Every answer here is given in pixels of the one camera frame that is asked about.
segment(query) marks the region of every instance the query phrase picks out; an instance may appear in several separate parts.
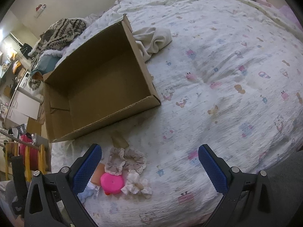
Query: teal pillowcase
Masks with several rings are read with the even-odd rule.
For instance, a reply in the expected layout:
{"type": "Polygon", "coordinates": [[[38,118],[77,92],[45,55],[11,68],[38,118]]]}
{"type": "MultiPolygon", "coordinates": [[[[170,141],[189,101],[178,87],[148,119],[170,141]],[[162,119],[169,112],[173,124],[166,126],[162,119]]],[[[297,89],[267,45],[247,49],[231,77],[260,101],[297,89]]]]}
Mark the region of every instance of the teal pillowcase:
{"type": "Polygon", "coordinates": [[[36,72],[40,72],[42,75],[51,72],[55,69],[56,63],[61,57],[54,57],[52,55],[44,55],[38,61],[37,66],[31,71],[31,76],[34,76],[36,72]]]}

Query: printed bedsheet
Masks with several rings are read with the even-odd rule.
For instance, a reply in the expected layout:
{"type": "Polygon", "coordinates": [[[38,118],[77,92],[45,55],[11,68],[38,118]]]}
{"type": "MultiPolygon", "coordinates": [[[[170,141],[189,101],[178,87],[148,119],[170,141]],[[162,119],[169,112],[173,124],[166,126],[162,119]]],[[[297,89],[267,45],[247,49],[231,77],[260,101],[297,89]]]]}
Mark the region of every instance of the printed bedsheet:
{"type": "Polygon", "coordinates": [[[148,62],[162,105],[73,142],[54,143],[52,169],[92,143],[106,162],[118,130],[147,158],[150,199],[105,195],[85,207],[99,226],[191,226],[218,204],[198,161],[207,143],[230,166],[255,173],[303,142],[302,33],[277,10],[250,0],[117,0],[67,49],[119,20],[134,30],[169,28],[173,41],[148,62]]]}

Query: open cardboard box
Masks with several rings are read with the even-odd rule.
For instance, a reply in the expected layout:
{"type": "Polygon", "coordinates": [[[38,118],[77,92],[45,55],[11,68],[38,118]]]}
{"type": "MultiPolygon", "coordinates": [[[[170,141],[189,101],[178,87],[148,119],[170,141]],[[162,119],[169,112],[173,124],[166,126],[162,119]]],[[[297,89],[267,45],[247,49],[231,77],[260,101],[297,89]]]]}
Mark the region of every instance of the open cardboard box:
{"type": "Polygon", "coordinates": [[[43,76],[48,139],[75,139],[161,104],[123,20],[107,27],[43,76]]]}

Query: cartoon pattern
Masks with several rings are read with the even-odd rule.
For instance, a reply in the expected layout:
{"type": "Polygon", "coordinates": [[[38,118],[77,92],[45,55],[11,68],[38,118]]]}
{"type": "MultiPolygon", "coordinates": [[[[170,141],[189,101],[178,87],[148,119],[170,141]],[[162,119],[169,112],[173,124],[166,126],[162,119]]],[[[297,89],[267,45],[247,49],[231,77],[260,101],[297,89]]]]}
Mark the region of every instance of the cartoon pattern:
{"type": "Polygon", "coordinates": [[[134,31],[153,24],[176,36],[146,62],[162,105],[53,144],[52,170],[61,169],[63,158],[70,166],[92,142],[101,145],[106,162],[110,133],[118,130],[145,154],[142,178],[153,195],[114,197],[100,190],[85,202],[97,225],[191,226],[186,221],[209,214],[220,200],[198,162],[199,145],[207,143],[229,165],[254,173],[303,143],[302,33],[249,0],[118,0],[64,57],[123,13],[134,31]]]}

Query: patterned knit blanket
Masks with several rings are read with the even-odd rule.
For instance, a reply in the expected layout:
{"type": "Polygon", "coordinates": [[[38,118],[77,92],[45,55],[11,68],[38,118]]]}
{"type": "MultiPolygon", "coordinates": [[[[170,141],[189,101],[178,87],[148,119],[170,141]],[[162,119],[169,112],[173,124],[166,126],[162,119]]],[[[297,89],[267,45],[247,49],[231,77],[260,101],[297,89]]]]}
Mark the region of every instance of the patterned knit blanket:
{"type": "MultiPolygon", "coordinates": [[[[82,19],[61,19],[51,25],[46,32],[40,35],[40,40],[28,54],[30,57],[33,57],[31,71],[37,66],[41,55],[46,50],[62,50],[85,29],[86,22],[82,19]]],[[[31,88],[33,90],[38,89],[39,86],[39,80],[31,80],[31,88]]]]}

